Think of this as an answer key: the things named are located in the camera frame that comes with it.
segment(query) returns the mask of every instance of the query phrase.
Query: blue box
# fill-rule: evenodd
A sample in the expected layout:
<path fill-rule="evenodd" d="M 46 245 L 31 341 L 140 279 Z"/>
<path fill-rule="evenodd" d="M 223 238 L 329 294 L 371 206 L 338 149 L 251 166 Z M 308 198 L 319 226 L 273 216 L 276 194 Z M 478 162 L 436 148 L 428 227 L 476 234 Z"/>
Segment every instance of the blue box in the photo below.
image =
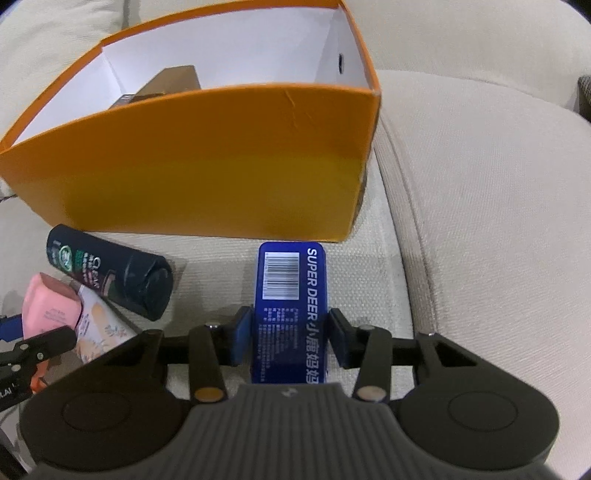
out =
<path fill-rule="evenodd" d="M 256 274 L 253 383 L 324 383 L 326 256 L 315 242 L 261 245 Z"/>

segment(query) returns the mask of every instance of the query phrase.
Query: black clip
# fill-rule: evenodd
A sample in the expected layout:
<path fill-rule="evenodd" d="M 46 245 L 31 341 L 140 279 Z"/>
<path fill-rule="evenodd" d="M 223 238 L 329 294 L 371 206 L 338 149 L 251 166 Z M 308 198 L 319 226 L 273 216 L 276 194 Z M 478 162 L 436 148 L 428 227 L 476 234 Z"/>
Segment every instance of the black clip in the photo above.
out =
<path fill-rule="evenodd" d="M 72 350 L 76 332 L 60 327 L 18 342 L 12 351 L 0 353 L 0 411 L 31 397 L 31 379 L 37 364 Z"/>

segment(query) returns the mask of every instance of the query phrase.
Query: gray ribbed cover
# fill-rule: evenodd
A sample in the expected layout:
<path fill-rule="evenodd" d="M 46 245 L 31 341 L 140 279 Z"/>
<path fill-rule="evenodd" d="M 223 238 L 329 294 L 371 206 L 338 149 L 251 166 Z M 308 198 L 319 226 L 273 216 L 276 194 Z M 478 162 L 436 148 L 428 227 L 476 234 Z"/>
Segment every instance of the gray ribbed cover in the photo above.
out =
<path fill-rule="evenodd" d="M 29 478 L 550 480 L 557 477 L 540 465 L 499 474 L 447 466 L 411 443 L 386 405 L 361 403 L 345 396 L 339 384 L 329 384 L 243 385 L 238 395 L 224 404 L 193 408 L 177 437 L 158 454 L 135 466 L 109 473 L 82 474 L 42 465 Z"/>

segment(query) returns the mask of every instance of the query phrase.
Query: green label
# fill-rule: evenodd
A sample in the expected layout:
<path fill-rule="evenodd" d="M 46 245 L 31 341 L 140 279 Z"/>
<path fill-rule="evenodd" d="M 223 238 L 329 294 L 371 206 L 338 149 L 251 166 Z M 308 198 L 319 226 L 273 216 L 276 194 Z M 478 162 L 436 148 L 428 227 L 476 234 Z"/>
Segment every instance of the green label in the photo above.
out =
<path fill-rule="evenodd" d="M 57 254 L 57 260 L 60 263 L 60 268 L 70 273 L 72 271 L 72 249 L 69 245 L 64 245 L 60 248 L 59 253 Z"/>

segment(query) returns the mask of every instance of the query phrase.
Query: logo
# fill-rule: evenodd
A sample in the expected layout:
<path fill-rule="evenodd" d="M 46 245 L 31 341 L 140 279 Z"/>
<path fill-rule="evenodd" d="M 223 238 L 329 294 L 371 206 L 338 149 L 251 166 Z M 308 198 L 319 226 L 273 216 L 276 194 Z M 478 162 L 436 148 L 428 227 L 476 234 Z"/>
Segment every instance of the logo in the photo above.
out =
<path fill-rule="evenodd" d="M 290 388 L 287 388 L 284 391 L 282 391 L 281 395 L 283 395 L 286 398 L 291 398 L 294 395 L 297 395 L 297 390 L 293 387 L 290 387 Z"/>
<path fill-rule="evenodd" d="M 68 245 L 64 245 L 60 248 L 60 252 L 57 254 L 57 259 L 62 270 L 66 272 L 72 271 L 72 249 Z"/>

